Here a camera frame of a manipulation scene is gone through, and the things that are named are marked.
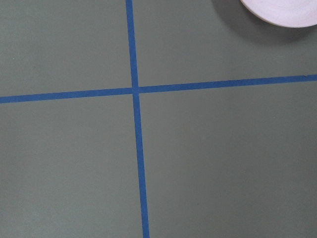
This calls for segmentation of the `pink plate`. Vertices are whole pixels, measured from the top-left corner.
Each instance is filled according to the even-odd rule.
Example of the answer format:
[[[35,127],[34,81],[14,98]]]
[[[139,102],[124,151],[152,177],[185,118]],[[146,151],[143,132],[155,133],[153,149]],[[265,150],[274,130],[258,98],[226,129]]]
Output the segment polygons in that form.
[[[304,28],[317,24],[315,0],[243,0],[252,14],[273,25]]]

